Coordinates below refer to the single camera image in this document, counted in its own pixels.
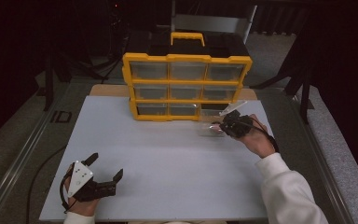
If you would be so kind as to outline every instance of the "yellow handle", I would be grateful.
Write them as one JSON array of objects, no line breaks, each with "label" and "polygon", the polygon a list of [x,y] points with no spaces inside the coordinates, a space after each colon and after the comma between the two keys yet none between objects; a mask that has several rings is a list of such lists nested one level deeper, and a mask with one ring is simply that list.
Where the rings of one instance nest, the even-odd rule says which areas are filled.
[{"label": "yellow handle", "polygon": [[203,41],[203,36],[200,33],[181,33],[181,32],[172,32],[171,33],[171,45],[173,45],[174,39],[199,39],[203,47],[205,47],[205,42]]}]

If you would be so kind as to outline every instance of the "dark background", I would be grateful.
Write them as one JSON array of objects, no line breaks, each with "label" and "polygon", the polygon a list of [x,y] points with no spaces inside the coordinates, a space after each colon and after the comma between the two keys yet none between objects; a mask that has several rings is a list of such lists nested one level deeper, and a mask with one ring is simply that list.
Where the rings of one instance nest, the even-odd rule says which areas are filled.
[{"label": "dark background", "polygon": [[[37,91],[34,77],[45,70],[51,43],[90,63],[91,54],[108,57],[112,52],[107,45],[124,36],[127,28],[155,31],[156,24],[170,24],[171,1],[167,0],[78,2],[83,5],[74,10],[72,1],[0,1],[0,127]],[[110,11],[104,9],[106,3]],[[124,33],[114,31],[110,38],[93,39],[91,34],[108,34],[111,21],[115,21],[109,17],[112,10],[123,25],[115,31]],[[269,26],[264,22],[266,16],[257,17],[252,32],[263,32],[260,27]],[[318,50],[312,85],[319,89],[358,163],[358,1],[315,7],[299,24],[293,30],[296,42],[282,69],[305,62]]]}]

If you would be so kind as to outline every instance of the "floor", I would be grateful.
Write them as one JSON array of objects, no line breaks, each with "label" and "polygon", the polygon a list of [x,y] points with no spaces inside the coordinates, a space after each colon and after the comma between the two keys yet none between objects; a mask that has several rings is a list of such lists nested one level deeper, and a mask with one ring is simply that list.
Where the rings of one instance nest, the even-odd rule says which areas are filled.
[{"label": "floor", "polygon": [[[254,63],[244,80],[244,85],[258,84],[274,77],[295,39],[295,35],[250,34],[246,46]],[[100,71],[100,74],[104,76],[108,69]],[[109,77],[105,83],[123,83],[120,69],[115,69]],[[287,81],[284,79],[272,87],[284,87]],[[71,81],[71,84],[75,85],[69,85],[67,89],[67,83],[55,80],[57,97],[53,106],[55,111],[61,112],[61,117],[58,118],[58,114],[53,114],[54,111],[43,112],[45,98],[34,95],[1,128],[0,223],[26,223],[28,211],[29,223],[45,223],[39,221],[38,217],[60,162],[62,148],[70,138],[84,97],[90,92],[93,84],[100,82],[76,73]],[[48,125],[46,129],[37,132],[35,127],[40,124]],[[24,163],[18,166],[13,163],[14,161],[24,161]],[[8,178],[12,183],[9,187],[3,187],[2,183]]]}]

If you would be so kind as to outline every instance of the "metal rail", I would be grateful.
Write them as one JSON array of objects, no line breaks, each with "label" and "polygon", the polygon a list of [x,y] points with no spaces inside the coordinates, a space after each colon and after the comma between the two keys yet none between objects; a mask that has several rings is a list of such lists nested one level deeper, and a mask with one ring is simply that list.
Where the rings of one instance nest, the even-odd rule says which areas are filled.
[{"label": "metal rail", "polygon": [[17,158],[12,162],[10,167],[7,169],[4,177],[0,183],[0,208],[4,204],[7,196],[13,189],[14,185],[16,184],[22,169],[26,165],[27,161],[29,160],[36,144],[38,143],[43,131],[45,131],[46,126],[48,125],[55,108],[58,105],[58,102],[64,96],[65,92],[68,89],[68,85],[64,85],[58,88],[56,93],[56,100],[52,103],[51,107],[48,111],[44,112],[34,127],[33,131],[31,132],[29,138],[25,142],[24,146],[22,147],[20,153],[18,154]]}]

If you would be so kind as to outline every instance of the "gray floor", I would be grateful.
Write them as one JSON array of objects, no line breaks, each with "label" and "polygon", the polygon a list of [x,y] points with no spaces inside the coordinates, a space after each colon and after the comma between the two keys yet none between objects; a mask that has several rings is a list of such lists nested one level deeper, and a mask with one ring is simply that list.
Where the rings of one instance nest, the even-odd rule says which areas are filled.
[{"label": "gray floor", "polygon": [[[245,86],[258,84],[277,74],[284,57],[292,46],[295,36],[286,35],[256,35],[249,36],[246,46],[254,60],[253,67],[244,81]],[[105,83],[119,83],[121,80],[120,69],[116,69]],[[61,100],[57,99],[58,104],[55,107],[57,111],[71,112],[72,118],[68,123],[50,122],[48,120],[47,128],[40,134],[40,138],[35,143],[27,142],[28,137],[33,134],[34,127],[43,118],[43,108],[45,99],[41,96],[31,97],[15,115],[0,130],[0,183],[10,167],[12,162],[21,153],[23,146],[33,146],[33,153],[27,155],[29,160],[24,167],[19,168],[20,175],[15,176],[15,184],[9,190],[8,195],[0,195],[2,203],[0,206],[0,223],[25,223],[27,210],[27,194],[31,187],[31,181],[36,174],[37,168],[42,162],[59,148],[66,145],[70,138],[72,129],[76,123],[78,112],[82,106],[83,100],[90,92],[93,84],[99,83],[80,74],[75,75],[71,84],[56,82],[56,92],[66,90]],[[273,87],[284,87],[287,80],[283,80],[273,85]],[[307,154],[295,154],[300,159],[293,160],[302,162],[307,158]],[[35,180],[31,196],[31,215],[30,223],[43,223],[38,221],[43,203],[47,197],[49,185],[55,175],[55,171],[60,162],[62,151],[54,156],[40,171]],[[316,191],[317,199],[325,211],[331,212],[329,202],[324,199],[320,186],[316,184],[317,180],[312,180],[311,185]],[[331,223],[335,223],[334,215],[329,216]]]}]

